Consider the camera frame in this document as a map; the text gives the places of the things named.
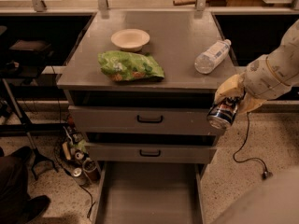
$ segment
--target concrete floor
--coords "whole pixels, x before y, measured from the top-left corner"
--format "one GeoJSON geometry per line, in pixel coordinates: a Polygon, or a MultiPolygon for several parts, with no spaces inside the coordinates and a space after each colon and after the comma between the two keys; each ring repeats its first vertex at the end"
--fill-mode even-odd
{"type": "MultiPolygon", "coordinates": [[[[57,105],[52,105],[50,110],[47,110],[44,105],[36,102],[35,109],[30,110],[27,114],[33,123],[58,122],[59,119],[64,121],[67,116],[66,108],[63,108],[60,114],[57,105]]],[[[272,110],[271,113],[255,112],[250,114],[249,118],[248,142],[238,153],[239,160],[249,157],[261,158],[274,175],[299,164],[298,111],[290,113],[290,110],[284,108],[283,112],[279,109],[272,110]]],[[[2,118],[1,121],[2,124],[18,123],[14,116],[7,120],[2,118]]],[[[234,126],[220,138],[216,156],[206,168],[201,183],[206,224],[210,224],[241,195],[263,182],[263,166],[259,162],[236,163],[233,160],[233,154],[244,141],[247,126],[245,115],[236,117],[234,126]]],[[[91,223],[87,218],[91,197],[57,164],[54,150],[61,144],[59,135],[34,136],[34,140],[43,155],[55,160],[59,172],[56,173],[51,169],[49,162],[41,162],[36,167],[38,180],[35,181],[29,171],[29,194],[32,197],[46,194],[51,198],[47,212],[33,224],[91,223]]],[[[26,136],[0,137],[0,143],[6,154],[19,147],[30,146],[26,136]]],[[[33,158],[34,156],[28,163],[28,169],[31,168],[33,158]]],[[[58,161],[71,171],[72,166],[59,157],[58,161]]],[[[98,183],[92,183],[86,189],[93,196],[93,200],[96,200],[98,183]]]]}

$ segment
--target metal leg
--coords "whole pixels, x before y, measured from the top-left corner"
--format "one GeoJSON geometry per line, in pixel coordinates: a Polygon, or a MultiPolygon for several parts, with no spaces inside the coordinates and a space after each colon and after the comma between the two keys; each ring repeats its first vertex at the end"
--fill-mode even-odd
{"type": "Polygon", "coordinates": [[[38,180],[38,176],[36,175],[36,172],[35,172],[35,166],[38,163],[42,162],[42,161],[50,161],[52,163],[53,169],[55,169],[55,171],[58,172],[58,169],[55,166],[55,162],[53,160],[51,160],[51,159],[49,159],[49,158],[47,158],[47,157],[45,157],[45,156],[43,156],[42,154],[39,153],[39,151],[38,151],[38,149],[36,147],[36,144],[35,144],[32,136],[31,136],[31,134],[29,132],[31,121],[28,119],[28,117],[25,117],[24,112],[21,112],[21,108],[19,107],[19,105],[18,105],[18,103],[17,103],[14,95],[12,94],[9,85],[7,84],[7,81],[4,78],[2,78],[2,81],[3,81],[4,85],[5,85],[8,97],[10,99],[10,101],[7,101],[7,102],[12,105],[11,108],[14,109],[14,111],[15,111],[16,115],[18,116],[18,118],[19,118],[22,126],[24,127],[24,131],[26,132],[26,135],[27,135],[27,137],[29,139],[29,142],[30,142],[30,145],[31,145],[31,149],[35,153],[35,156],[36,156],[35,157],[35,161],[34,161],[34,164],[33,164],[32,168],[31,168],[31,171],[32,171],[35,179],[38,180]]]}

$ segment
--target drawer handle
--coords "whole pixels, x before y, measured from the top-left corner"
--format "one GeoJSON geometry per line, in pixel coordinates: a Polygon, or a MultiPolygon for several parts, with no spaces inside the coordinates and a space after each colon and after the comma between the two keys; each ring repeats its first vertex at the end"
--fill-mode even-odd
{"type": "Polygon", "coordinates": [[[140,149],[139,154],[142,157],[159,157],[161,155],[161,150],[150,152],[150,151],[143,151],[142,149],[140,149]]]}
{"type": "Polygon", "coordinates": [[[139,115],[137,115],[137,121],[139,123],[162,123],[164,117],[160,116],[157,119],[149,119],[149,118],[142,118],[139,115]]]}

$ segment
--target plastic bottle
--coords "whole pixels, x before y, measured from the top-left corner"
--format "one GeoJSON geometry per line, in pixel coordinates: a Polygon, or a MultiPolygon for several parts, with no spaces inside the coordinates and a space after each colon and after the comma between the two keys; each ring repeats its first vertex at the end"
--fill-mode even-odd
{"type": "Polygon", "coordinates": [[[224,41],[217,41],[205,52],[201,53],[195,59],[195,68],[199,73],[211,73],[227,56],[231,41],[226,39],[224,41]]]}

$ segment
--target white bowl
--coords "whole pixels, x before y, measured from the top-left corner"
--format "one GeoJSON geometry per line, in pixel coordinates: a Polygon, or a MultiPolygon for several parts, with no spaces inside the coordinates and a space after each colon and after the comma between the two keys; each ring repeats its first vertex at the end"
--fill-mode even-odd
{"type": "Polygon", "coordinates": [[[138,52],[150,41],[150,35],[138,29],[125,29],[112,35],[111,41],[123,51],[138,52]]]}

